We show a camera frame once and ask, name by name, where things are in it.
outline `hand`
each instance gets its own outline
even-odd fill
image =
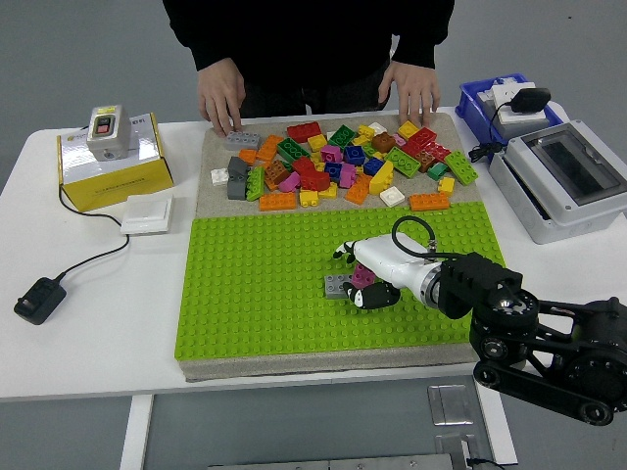
[[[408,120],[408,115],[411,122],[420,125],[422,109],[421,125],[428,127],[431,123],[431,112],[435,113],[440,106],[440,87],[435,71],[392,61],[379,85],[379,103],[387,98],[393,81],[396,81],[399,93],[401,125]]]
[[[244,98],[244,77],[231,59],[222,59],[198,71],[198,109],[214,125],[218,136],[242,130],[239,108]]]

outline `yellow cardboard box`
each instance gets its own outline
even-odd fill
[[[155,115],[130,120],[128,157],[121,160],[97,161],[87,148],[87,129],[57,136],[59,184],[78,211],[122,203],[128,196],[174,185]]]

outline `person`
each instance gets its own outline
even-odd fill
[[[434,49],[454,0],[212,2],[163,0],[198,71],[201,116],[220,137],[242,118],[382,110],[392,82],[400,124],[428,126],[440,104]],[[391,56],[392,36],[398,45]]]

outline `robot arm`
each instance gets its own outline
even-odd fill
[[[427,228],[429,249],[397,233],[406,220]],[[360,308],[392,305],[409,288],[451,319],[471,313],[469,341],[479,355],[473,371],[479,384],[597,426],[627,409],[627,307],[618,299],[585,305],[539,301],[521,288],[521,274],[477,253],[437,253],[435,246],[426,222],[405,216],[391,234],[347,242],[334,257],[349,253],[381,279],[363,289],[345,284]],[[542,325],[540,313],[570,318],[571,331]],[[543,365],[538,353],[547,353],[551,365]],[[533,373],[521,370],[526,362]]]

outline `black sweater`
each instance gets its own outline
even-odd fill
[[[178,41],[196,69],[230,57],[245,80],[323,86],[375,71],[389,57],[435,68],[434,48],[447,37],[454,0],[374,3],[316,0],[226,2],[163,0]]]

